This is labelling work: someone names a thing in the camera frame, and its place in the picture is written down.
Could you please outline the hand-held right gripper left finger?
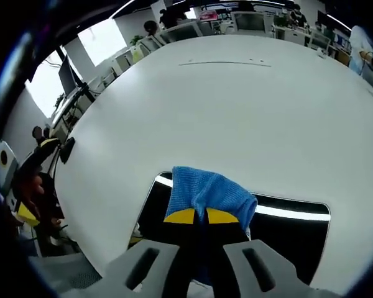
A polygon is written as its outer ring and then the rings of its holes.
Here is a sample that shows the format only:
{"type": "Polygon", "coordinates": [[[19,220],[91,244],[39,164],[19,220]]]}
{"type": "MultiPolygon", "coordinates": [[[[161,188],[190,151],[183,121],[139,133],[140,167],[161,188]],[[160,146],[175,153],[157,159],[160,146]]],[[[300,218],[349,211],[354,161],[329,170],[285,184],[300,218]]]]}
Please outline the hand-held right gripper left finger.
{"type": "Polygon", "coordinates": [[[114,260],[101,297],[186,297],[198,267],[199,218],[194,209],[174,212],[155,240],[142,240],[114,260]]]}

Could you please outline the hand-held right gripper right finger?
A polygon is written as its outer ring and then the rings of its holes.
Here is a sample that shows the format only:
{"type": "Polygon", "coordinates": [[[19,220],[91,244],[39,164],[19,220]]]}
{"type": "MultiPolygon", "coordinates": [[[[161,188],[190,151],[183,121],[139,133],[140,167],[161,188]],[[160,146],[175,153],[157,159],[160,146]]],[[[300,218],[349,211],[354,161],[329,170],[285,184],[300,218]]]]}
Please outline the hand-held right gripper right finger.
{"type": "Polygon", "coordinates": [[[318,297],[291,262],[264,242],[249,241],[232,214],[206,209],[208,275],[215,297],[318,297]]]}

